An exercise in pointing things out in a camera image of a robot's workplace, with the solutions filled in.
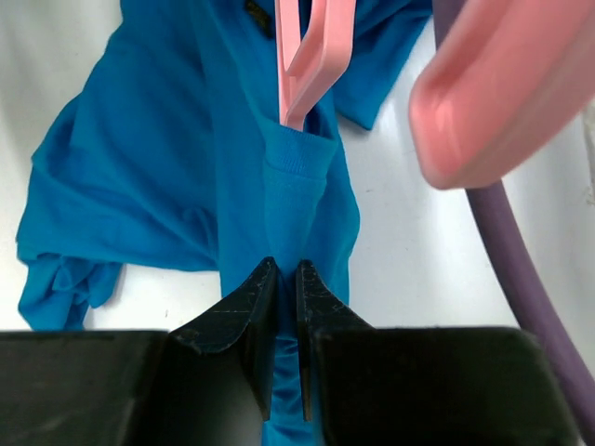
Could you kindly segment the pink hanger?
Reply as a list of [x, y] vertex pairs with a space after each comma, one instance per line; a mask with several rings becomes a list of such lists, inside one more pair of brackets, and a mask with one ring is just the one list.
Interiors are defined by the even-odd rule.
[[[356, 5], [275, 5], [279, 118], [301, 130], [346, 71]], [[491, 185], [531, 157], [594, 95], [594, 4], [468, 1], [411, 89], [408, 116], [427, 182]]]

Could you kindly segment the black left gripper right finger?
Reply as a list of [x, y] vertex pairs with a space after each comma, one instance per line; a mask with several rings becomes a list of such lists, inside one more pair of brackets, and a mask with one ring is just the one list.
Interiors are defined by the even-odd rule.
[[576, 445], [532, 337], [506, 327], [376, 328], [314, 265], [296, 271], [304, 418], [319, 445]]

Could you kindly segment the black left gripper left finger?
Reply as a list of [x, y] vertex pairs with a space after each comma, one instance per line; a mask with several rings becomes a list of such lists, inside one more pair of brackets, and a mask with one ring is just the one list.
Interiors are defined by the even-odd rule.
[[172, 332], [4, 332], [5, 445], [258, 445], [271, 414], [277, 267]]

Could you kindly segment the blue t shirt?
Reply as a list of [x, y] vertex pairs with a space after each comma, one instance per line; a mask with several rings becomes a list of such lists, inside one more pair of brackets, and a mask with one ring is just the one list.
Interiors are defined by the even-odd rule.
[[82, 92], [33, 155], [17, 234], [34, 330], [80, 330], [125, 264], [216, 270], [236, 289], [280, 270], [266, 445], [311, 445], [298, 376], [294, 272], [311, 260], [349, 298], [359, 210], [337, 118], [371, 129], [432, 13], [361, 1], [350, 66], [308, 114], [279, 122], [271, 1], [124, 1]]

